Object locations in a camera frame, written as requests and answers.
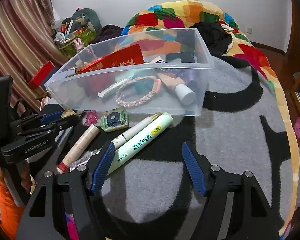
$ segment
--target metal screw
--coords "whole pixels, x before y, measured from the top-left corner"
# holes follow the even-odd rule
[[[78,171],[84,171],[86,169],[86,165],[80,165],[77,169]]]
[[[220,167],[218,165],[212,165],[211,169],[215,172],[220,171]]]
[[[50,177],[51,175],[52,175],[52,171],[46,171],[46,172],[44,173],[44,176],[45,176],[46,178]]]
[[[248,178],[252,178],[252,176],[253,176],[253,173],[252,173],[251,171],[246,171],[244,174],[245,174]]]

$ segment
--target blue gripper pad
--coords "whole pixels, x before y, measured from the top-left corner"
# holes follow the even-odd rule
[[[207,187],[205,185],[204,173],[187,143],[183,143],[182,145],[182,157],[186,163],[195,190],[206,196]]]
[[[109,171],[110,165],[114,158],[114,143],[111,142],[106,149],[102,159],[100,160],[97,168],[93,172],[92,184],[90,190],[94,193],[101,190],[103,183],[105,182],[107,173]]]

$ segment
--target braided hair tie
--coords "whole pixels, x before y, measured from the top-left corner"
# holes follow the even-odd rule
[[[140,99],[138,99],[136,101],[132,101],[132,102],[125,102],[120,99],[120,94],[125,87],[127,87],[133,83],[136,83],[140,80],[144,80],[144,79],[153,79],[154,80],[152,90],[148,94],[146,94],[143,98],[140,98]],[[160,92],[160,88],[161,88],[161,80],[157,79],[155,76],[138,77],[138,78],[132,79],[130,81],[127,81],[125,84],[123,84],[121,87],[119,87],[117,93],[115,94],[115,101],[117,102],[117,104],[119,106],[125,106],[125,107],[141,106],[142,104],[149,101],[155,94],[158,94]]]

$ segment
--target multicolored comforter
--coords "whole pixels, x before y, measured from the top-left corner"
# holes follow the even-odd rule
[[[231,27],[229,29],[232,30],[226,32],[232,35],[233,46],[227,52],[227,55],[247,60],[253,68],[264,76],[274,90],[277,105],[289,140],[293,174],[290,212],[285,220],[284,226],[279,231],[280,235],[283,235],[295,210],[298,186],[299,151],[283,89],[276,74],[271,69],[267,57],[252,46],[247,36],[239,31],[238,24],[229,14],[210,2],[198,0],[167,2],[150,7],[149,9],[136,14],[127,23],[127,26],[122,31],[122,35],[156,29],[189,28],[193,24],[202,21],[220,22],[224,25],[224,29],[226,26]],[[133,42],[137,41],[124,42],[124,44],[121,44],[121,47],[124,47],[128,43],[132,44]]]

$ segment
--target orange pants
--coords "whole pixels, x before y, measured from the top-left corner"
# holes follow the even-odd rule
[[[9,190],[0,182],[0,211],[1,228],[6,235],[14,240],[24,208],[19,208],[14,203]]]

